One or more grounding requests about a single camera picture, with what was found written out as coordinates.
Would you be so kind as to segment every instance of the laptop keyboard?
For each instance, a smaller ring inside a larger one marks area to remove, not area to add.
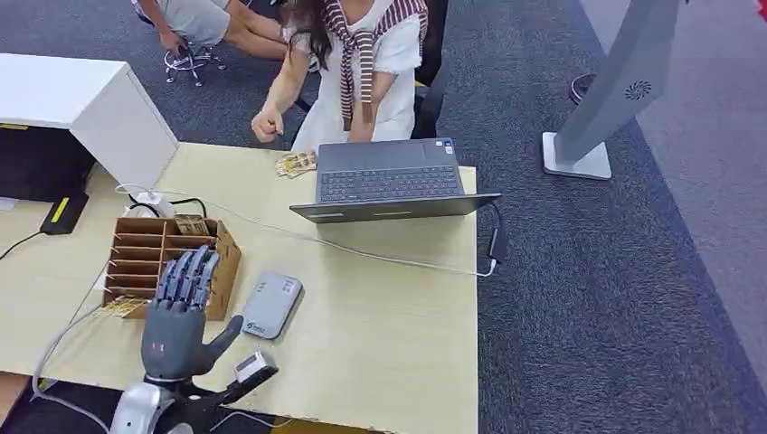
[[[320,177],[320,202],[364,202],[463,194],[451,165],[410,169],[327,172]]]

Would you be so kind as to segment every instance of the cardboard organizer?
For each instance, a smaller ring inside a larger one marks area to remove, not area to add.
[[[205,225],[210,236],[182,235],[174,219],[119,218],[107,266],[105,287],[109,291],[104,291],[101,305],[123,296],[145,299],[148,303],[167,262],[207,244],[220,258],[213,272],[205,314],[209,320],[223,320],[241,252],[222,222],[206,219]],[[147,304],[142,304],[123,317],[144,318],[146,309]]]

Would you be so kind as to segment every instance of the white shirt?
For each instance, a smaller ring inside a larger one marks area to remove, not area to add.
[[[349,32],[365,29],[373,31],[378,20],[393,0],[374,0],[370,11],[359,21],[349,25]],[[296,31],[287,27],[283,33],[286,40]],[[421,66],[421,24],[418,15],[412,15],[382,35],[373,47],[374,71],[396,74],[392,87],[383,96],[375,117],[373,141],[403,140],[410,138],[415,124],[415,69]],[[348,132],[344,131],[341,116],[341,56],[343,44],[330,33],[332,50],[327,56],[327,70],[320,69],[322,81],[317,102],[308,112],[301,126],[294,152],[314,150],[323,143],[344,143]],[[295,49],[309,52],[308,35],[301,34]],[[355,80],[355,100],[360,98],[359,52],[352,58]]]

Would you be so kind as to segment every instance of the woman's hand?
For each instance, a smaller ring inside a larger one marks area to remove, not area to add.
[[[251,128],[261,143],[269,143],[282,134],[282,114],[276,108],[264,107],[251,121]]]

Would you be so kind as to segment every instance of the external hard drive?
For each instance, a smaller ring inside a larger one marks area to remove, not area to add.
[[[302,290],[297,279],[264,271],[242,312],[242,331],[264,339],[276,338]]]

